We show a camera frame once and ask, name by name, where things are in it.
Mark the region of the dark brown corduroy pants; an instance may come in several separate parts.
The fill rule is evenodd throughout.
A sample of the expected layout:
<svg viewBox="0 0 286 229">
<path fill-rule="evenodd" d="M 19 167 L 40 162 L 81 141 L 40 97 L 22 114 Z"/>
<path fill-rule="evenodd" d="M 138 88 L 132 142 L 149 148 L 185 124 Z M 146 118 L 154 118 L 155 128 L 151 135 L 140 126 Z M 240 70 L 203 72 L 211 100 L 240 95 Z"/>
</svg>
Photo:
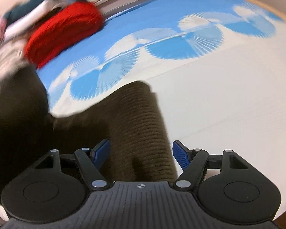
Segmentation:
<svg viewBox="0 0 286 229">
<path fill-rule="evenodd" d="M 155 94 L 143 82 L 124 85 L 81 113 L 56 118 L 35 70 L 25 67 L 0 93 L 0 195 L 52 149 L 62 154 L 108 139 L 101 172 L 109 181 L 168 181 L 177 177 Z"/>
</svg>

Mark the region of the red folded blanket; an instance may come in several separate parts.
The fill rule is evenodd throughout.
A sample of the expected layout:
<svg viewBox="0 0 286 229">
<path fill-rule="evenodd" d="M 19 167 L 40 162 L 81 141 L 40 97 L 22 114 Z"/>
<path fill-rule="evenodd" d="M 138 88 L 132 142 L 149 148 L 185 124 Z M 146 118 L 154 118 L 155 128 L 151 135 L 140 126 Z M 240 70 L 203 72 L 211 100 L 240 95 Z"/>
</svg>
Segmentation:
<svg viewBox="0 0 286 229">
<path fill-rule="evenodd" d="M 40 69 L 63 50 L 96 33 L 103 23 L 102 14 L 92 3 L 72 3 L 32 33 L 24 48 L 25 57 Z"/>
</svg>

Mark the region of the blue and white bed sheet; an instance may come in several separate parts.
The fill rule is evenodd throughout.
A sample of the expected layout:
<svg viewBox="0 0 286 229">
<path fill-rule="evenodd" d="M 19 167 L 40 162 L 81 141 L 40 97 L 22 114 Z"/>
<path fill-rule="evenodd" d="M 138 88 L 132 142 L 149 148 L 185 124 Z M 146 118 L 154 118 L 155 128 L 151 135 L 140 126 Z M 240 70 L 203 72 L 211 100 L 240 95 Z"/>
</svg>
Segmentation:
<svg viewBox="0 0 286 229">
<path fill-rule="evenodd" d="M 51 112 L 70 115 L 137 80 L 169 141 L 232 149 L 279 188 L 286 211 L 286 20 L 245 0 L 153 0 L 38 71 Z"/>
</svg>

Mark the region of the white folded quilt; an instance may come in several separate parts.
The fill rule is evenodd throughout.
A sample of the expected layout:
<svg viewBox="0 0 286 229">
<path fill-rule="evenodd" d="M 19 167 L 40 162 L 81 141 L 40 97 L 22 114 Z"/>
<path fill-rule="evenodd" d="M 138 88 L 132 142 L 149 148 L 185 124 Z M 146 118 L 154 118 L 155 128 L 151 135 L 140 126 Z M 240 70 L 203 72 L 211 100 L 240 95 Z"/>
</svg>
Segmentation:
<svg viewBox="0 0 286 229">
<path fill-rule="evenodd" d="M 10 25 L 0 17 L 0 92 L 18 70 L 29 65 L 24 57 L 27 43 L 24 34 L 52 11 L 60 11 L 66 6 L 67 0 L 44 0 Z"/>
</svg>

